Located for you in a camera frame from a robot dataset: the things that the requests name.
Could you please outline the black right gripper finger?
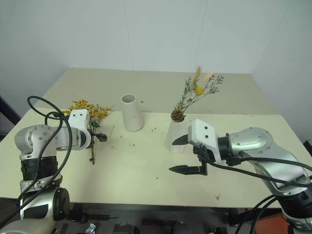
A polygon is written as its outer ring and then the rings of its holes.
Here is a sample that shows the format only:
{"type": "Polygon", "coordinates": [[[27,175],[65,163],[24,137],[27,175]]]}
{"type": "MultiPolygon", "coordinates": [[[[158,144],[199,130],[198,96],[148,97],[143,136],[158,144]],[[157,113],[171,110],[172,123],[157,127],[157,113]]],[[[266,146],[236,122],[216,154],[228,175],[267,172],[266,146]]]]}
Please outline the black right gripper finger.
{"type": "Polygon", "coordinates": [[[170,171],[183,174],[183,175],[201,175],[202,167],[201,166],[187,166],[187,165],[178,165],[169,168],[170,171]]]}
{"type": "Polygon", "coordinates": [[[179,146],[179,145],[187,145],[189,143],[188,141],[188,134],[185,134],[177,139],[175,139],[173,142],[172,142],[172,145],[173,146],[179,146]]]}

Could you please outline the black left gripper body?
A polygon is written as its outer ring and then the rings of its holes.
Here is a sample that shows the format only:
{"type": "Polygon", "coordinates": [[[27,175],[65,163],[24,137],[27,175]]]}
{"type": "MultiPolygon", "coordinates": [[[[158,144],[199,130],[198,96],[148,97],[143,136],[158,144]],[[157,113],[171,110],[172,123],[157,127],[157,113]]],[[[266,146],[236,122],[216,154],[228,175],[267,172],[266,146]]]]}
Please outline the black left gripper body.
{"type": "Polygon", "coordinates": [[[100,132],[100,131],[91,132],[92,143],[95,142],[95,138],[97,138],[99,140],[99,142],[106,142],[107,141],[107,135],[100,132]]]}

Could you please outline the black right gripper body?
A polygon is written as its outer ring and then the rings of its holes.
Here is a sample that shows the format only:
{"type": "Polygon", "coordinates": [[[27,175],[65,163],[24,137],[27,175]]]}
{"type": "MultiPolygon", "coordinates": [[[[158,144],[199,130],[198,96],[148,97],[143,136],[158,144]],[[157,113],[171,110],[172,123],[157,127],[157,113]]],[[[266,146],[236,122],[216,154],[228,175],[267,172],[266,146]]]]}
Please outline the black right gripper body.
{"type": "Polygon", "coordinates": [[[197,155],[197,158],[201,165],[198,167],[198,174],[207,176],[208,175],[208,169],[207,164],[209,161],[209,154],[207,153],[207,149],[204,145],[194,146],[193,147],[193,153],[197,155]]]}

